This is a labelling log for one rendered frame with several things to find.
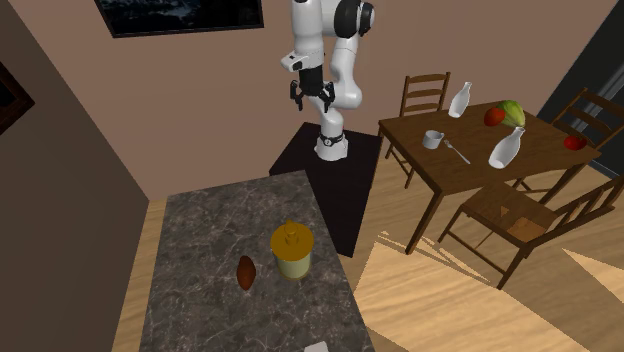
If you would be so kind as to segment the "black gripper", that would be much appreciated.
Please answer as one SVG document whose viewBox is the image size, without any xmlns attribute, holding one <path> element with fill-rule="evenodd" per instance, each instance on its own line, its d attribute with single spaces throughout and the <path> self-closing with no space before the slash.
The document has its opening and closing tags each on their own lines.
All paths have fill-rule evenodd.
<svg viewBox="0 0 624 352">
<path fill-rule="evenodd" d="M 323 66 L 302 69 L 299 73 L 299 85 L 297 80 L 290 83 L 290 99 L 293 100 L 298 110 L 303 109 L 303 96 L 318 96 L 323 102 L 323 112 L 327 113 L 331 104 L 335 101 L 335 90 L 332 82 L 323 82 Z"/>
</svg>

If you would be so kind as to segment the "dark robot stand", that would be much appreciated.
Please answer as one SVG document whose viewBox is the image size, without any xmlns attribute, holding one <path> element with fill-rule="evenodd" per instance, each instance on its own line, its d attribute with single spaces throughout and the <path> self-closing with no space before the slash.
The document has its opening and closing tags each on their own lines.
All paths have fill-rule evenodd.
<svg viewBox="0 0 624 352">
<path fill-rule="evenodd" d="M 348 156 L 320 159 L 313 147 L 320 126 L 305 122 L 269 169 L 271 176 L 304 170 L 336 251 L 354 255 L 381 149 L 379 136 L 347 130 Z"/>
</svg>

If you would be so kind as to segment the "wooden ladder-back chair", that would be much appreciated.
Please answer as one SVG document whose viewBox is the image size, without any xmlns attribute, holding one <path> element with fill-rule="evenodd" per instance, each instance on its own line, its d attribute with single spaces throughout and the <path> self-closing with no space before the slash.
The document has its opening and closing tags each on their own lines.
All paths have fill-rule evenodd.
<svg viewBox="0 0 624 352">
<path fill-rule="evenodd" d="M 606 111 L 615 116 L 615 122 L 609 125 L 607 122 L 597 118 L 598 111 L 594 115 L 591 114 L 591 110 L 587 108 L 582 110 L 574 107 L 574 104 L 579 100 L 584 99 L 587 101 L 593 109 L 599 108 L 600 111 Z M 562 117 L 565 114 L 571 114 L 581 122 L 586 123 L 591 129 L 597 131 L 600 134 L 600 138 L 596 141 L 588 137 L 584 132 L 581 132 L 576 127 L 562 121 Z M 595 93 L 589 92 L 586 88 L 582 88 L 579 93 L 553 118 L 551 125 L 557 127 L 561 131 L 567 133 L 570 136 L 583 138 L 587 141 L 588 145 L 596 151 L 599 151 L 608 141 L 614 136 L 624 130 L 624 107 L 614 102 L 607 100 Z M 537 194 L 544 193 L 544 196 L 539 200 L 541 204 L 547 204 L 555 195 L 557 195 L 584 167 L 586 164 L 579 164 L 567 169 L 557 183 L 548 189 L 532 189 L 525 183 L 525 178 L 518 178 L 512 187 L 516 189 L 521 186 L 521 193 L 525 194 Z"/>
<path fill-rule="evenodd" d="M 435 195 L 441 190 L 429 175 L 432 160 L 424 155 L 423 141 L 428 129 L 440 129 L 449 80 L 449 72 L 406 76 L 399 115 L 379 122 L 379 135 L 389 144 L 385 158 L 398 163 L 407 176 L 405 186 L 419 176 Z"/>
<path fill-rule="evenodd" d="M 620 175 L 568 204 L 551 210 L 505 183 L 489 185 L 458 207 L 440 237 L 453 238 L 500 272 L 502 278 L 497 288 L 502 289 L 521 261 L 528 258 L 535 248 L 613 211 L 613 203 L 623 190 L 624 175 Z M 499 267 L 451 231 L 462 214 L 518 248 L 506 269 Z"/>
</svg>

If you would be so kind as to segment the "white cup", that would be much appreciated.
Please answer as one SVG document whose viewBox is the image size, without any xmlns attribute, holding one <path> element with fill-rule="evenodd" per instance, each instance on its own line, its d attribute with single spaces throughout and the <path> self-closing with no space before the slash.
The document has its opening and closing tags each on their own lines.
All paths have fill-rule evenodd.
<svg viewBox="0 0 624 352">
<path fill-rule="evenodd" d="M 445 137 L 445 134 L 436 130 L 427 130 L 424 134 L 422 144 L 429 150 L 435 150 L 438 148 L 440 142 Z"/>
</svg>

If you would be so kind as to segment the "small white vase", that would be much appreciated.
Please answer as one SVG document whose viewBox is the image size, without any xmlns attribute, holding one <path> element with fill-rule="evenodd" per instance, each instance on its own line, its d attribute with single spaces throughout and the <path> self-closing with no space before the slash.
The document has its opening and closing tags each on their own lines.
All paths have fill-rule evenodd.
<svg viewBox="0 0 624 352">
<path fill-rule="evenodd" d="M 453 97 L 448 110 L 449 116 L 459 118 L 464 113 L 469 105 L 471 86 L 471 82 L 465 82 L 463 88 Z"/>
</svg>

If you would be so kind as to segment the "silver fork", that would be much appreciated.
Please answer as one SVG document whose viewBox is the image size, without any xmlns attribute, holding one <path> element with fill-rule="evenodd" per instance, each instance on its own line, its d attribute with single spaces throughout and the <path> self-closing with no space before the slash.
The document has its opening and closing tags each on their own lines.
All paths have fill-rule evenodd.
<svg viewBox="0 0 624 352">
<path fill-rule="evenodd" d="M 449 140 L 444 139 L 443 143 L 445 146 L 447 146 L 449 149 L 453 150 L 466 164 L 471 164 L 471 162 L 461 153 L 459 152 L 451 143 Z"/>
</svg>

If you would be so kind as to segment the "yellow lidded jar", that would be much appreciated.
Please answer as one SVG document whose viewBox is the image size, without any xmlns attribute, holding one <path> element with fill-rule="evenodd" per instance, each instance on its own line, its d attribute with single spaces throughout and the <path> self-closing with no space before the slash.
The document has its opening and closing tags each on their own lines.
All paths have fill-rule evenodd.
<svg viewBox="0 0 624 352">
<path fill-rule="evenodd" d="M 300 280 L 308 274 L 314 247 L 314 235 L 308 227 L 288 219 L 273 232 L 270 247 L 284 278 Z"/>
</svg>

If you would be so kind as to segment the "brown wooden dining table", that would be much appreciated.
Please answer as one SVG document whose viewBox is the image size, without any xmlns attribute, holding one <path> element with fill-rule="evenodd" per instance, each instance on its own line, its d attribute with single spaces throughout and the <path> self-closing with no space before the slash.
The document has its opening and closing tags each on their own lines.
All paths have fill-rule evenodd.
<svg viewBox="0 0 624 352">
<path fill-rule="evenodd" d="M 428 129 L 444 133 L 443 140 L 449 140 L 471 164 L 466 164 L 444 145 L 443 140 L 437 149 L 424 152 L 432 160 L 429 175 L 440 187 L 441 193 L 435 195 L 433 192 L 431 201 L 407 245 L 406 254 L 414 251 L 444 197 L 553 170 L 565 172 L 579 164 L 587 165 L 600 156 L 600 152 L 590 146 L 579 151 L 567 149 L 563 144 L 566 133 L 526 113 L 526 132 L 521 137 L 518 154 L 507 167 L 495 169 L 488 163 L 489 156 L 495 145 L 512 133 L 512 129 L 504 125 L 484 125 L 485 112 L 494 106 L 493 102 L 471 105 L 459 118 L 452 118 L 445 111 L 440 117 L 440 129 Z"/>
</svg>

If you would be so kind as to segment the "red tomato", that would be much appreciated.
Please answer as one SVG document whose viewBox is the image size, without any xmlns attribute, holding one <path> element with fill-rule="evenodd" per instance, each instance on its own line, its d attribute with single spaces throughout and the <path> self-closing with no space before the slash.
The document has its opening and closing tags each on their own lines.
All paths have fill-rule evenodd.
<svg viewBox="0 0 624 352">
<path fill-rule="evenodd" d="M 506 116 L 506 112 L 498 107 L 488 109 L 484 115 L 484 124 L 493 127 L 500 124 Z"/>
</svg>

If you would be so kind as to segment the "brown sweet potato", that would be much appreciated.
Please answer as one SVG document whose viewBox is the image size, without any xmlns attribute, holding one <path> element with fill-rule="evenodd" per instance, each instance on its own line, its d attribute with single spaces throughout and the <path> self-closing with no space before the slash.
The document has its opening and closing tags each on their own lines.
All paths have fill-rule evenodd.
<svg viewBox="0 0 624 352">
<path fill-rule="evenodd" d="M 237 266 L 236 277 L 239 286 L 247 291 L 253 285 L 257 271 L 254 262 L 249 256 L 241 256 Z"/>
</svg>

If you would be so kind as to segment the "large white vase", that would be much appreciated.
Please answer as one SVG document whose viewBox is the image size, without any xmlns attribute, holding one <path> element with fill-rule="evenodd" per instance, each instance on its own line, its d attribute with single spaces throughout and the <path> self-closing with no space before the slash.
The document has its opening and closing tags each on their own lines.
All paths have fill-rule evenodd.
<svg viewBox="0 0 624 352">
<path fill-rule="evenodd" d="M 500 140 L 490 154 L 489 165 L 496 169 L 507 167 L 520 150 L 521 137 L 524 132 L 523 127 L 515 127 L 510 135 Z"/>
</svg>

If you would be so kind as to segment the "green lettuce head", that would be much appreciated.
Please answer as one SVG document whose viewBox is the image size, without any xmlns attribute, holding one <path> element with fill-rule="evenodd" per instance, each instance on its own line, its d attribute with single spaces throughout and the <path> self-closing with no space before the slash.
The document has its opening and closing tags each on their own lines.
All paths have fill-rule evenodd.
<svg viewBox="0 0 624 352">
<path fill-rule="evenodd" d="M 526 120 L 524 110 L 517 101 L 504 100 L 497 105 L 497 108 L 505 112 L 505 117 L 501 121 L 503 125 L 512 128 L 525 126 Z"/>
</svg>

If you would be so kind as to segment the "dark door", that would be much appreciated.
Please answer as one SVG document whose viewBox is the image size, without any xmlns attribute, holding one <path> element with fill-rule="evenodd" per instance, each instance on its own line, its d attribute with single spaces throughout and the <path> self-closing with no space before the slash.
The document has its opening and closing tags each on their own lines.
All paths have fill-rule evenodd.
<svg viewBox="0 0 624 352">
<path fill-rule="evenodd" d="M 624 0 L 617 0 L 537 117 L 550 122 L 583 87 L 624 107 Z M 573 107 L 597 117 L 611 128 L 619 121 L 614 114 L 583 98 Z M 562 121 L 586 133 L 594 143 L 602 136 L 596 128 L 571 114 L 565 114 Z M 600 152 L 601 155 L 589 166 L 610 178 L 623 174 L 624 130 L 603 145 Z"/>
</svg>

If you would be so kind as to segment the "large dark wall picture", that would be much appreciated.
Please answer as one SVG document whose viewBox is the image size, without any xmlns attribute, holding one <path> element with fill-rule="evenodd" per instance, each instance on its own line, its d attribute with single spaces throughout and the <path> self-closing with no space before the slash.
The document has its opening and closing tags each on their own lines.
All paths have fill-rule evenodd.
<svg viewBox="0 0 624 352">
<path fill-rule="evenodd" d="M 261 0 L 94 0 L 114 38 L 264 27 Z"/>
</svg>

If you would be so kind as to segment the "dark wood-framed wall picture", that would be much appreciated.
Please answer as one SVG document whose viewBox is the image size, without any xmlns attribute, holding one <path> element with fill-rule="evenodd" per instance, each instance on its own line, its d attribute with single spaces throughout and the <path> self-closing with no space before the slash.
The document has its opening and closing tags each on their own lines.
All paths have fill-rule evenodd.
<svg viewBox="0 0 624 352">
<path fill-rule="evenodd" d="M 34 105 L 30 95 L 0 62 L 0 135 Z"/>
</svg>

